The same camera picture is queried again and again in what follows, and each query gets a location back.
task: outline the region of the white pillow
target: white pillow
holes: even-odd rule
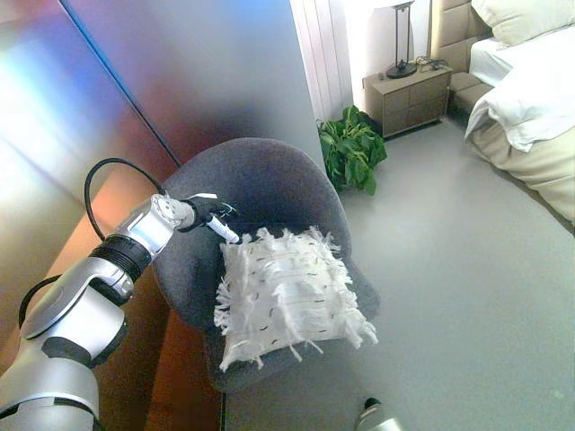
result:
[[[359,348],[367,336],[377,343],[376,329],[358,310],[356,296],[343,262],[335,259],[328,234],[310,227],[299,235],[284,230],[275,238],[262,228],[251,242],[222,244],[226,275],[217,289],[214,323],[226,336],[220,368],[234,361],[257,361],[260,356],[293,345],[347,338]]]
[[[472,0],[471,6],[507,45],[575,23],[575,0]]]

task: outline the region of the wooden cabinet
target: wooden cabinet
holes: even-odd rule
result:
[[[364,80],[366,112],[387,137],[434,121],[445,114],[451,69],[443,67],[400,79],[385,74]]]

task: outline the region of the potted plant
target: potted plant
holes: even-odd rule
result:
[[[336,190],[355,186],[368,195],[376,192],[374,168],[387,157],[384,139],[373,121],[355,106],[343,110],[343,119],[318,126],[327,176]]]

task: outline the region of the beige headboard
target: beige headboard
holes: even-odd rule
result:
[[[471,46],[491,36],[491,29],[470,0],[431,0],[429,55],[445,59],[456,72],[469,71]]]

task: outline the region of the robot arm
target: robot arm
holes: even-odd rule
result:
[[[105,362],[126,335],[119,307],[174,230],[206,224],[238,242],[218,218],[232,212],[216,195],[184,201],[153,195],[69,268],[22,325],[18,356],[0,377],[0,429],[99,429],[91,368]]]

